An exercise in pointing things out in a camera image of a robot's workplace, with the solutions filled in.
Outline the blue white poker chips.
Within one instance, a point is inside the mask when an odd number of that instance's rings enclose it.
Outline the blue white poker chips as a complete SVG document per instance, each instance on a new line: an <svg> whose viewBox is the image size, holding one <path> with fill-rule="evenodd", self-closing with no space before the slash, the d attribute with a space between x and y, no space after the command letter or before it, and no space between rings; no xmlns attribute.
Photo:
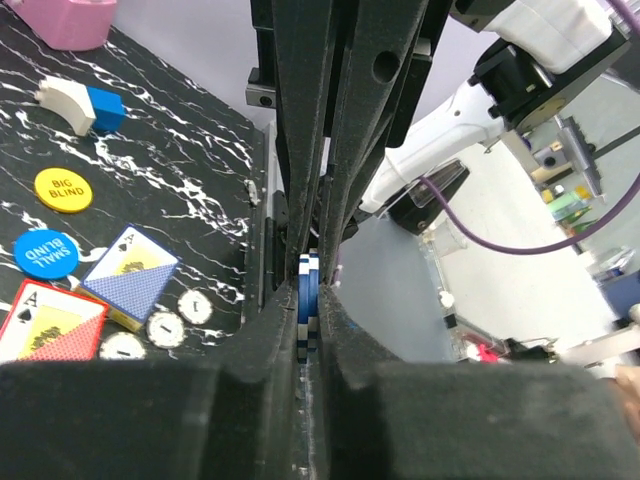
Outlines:
<svg viewBox="0 0 640 480"><path fill-rule="evenodd" d="M319 256L315 249L299 256L297 358L304 364L317 349L319 333Z"/></svg>

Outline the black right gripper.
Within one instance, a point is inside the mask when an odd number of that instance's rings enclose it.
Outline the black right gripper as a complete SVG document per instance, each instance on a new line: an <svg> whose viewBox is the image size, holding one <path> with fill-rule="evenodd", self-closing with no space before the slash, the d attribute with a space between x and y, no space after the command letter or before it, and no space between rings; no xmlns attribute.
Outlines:
<svg viewBox="0 0 640 480"><path fill-rule="evenodd" d="M246 102L278 111L278 154L289 162L288 277L308 244L323 134L331 142L319 257L328 283L375 129L390 148L404 142L449 12L447 1L252 2L258 65Z"/></svg>

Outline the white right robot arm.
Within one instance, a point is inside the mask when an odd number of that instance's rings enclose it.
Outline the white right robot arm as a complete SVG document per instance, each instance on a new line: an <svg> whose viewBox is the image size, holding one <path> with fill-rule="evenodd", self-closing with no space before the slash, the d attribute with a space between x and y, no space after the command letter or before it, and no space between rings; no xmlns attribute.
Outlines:
<svg viewBox="0 0 640 480"><path fill-rule="evenodd" d="M251 105L276 112L289 220L282 264L310 244L329 279L357 211L373 213L449 157L527 132L570 103L629 48L595 1L255 1ZM413 122L445 23L496 41L449 100Z"/></svg>

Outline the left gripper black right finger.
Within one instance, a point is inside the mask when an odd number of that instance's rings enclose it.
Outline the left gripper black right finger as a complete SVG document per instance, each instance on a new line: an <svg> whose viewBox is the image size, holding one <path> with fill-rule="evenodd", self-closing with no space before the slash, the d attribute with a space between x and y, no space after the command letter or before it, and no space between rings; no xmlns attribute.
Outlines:
<svg viewBox="0 0 640 480"><path fill-rule="evenodd" d="M330 479L635 479L610 389L540 362L413 364L319 293Z"/></svg>

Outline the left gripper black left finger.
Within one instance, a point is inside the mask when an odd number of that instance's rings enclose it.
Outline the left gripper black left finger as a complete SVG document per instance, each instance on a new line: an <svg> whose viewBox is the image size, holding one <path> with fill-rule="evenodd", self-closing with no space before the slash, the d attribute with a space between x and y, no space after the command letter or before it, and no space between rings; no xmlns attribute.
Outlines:
<svg viewBox="0 0 640 480"><path fill-rule="evenodd" d="M16 362L1 369L5 479L286 479L297 294L195 361Z"/></svg>

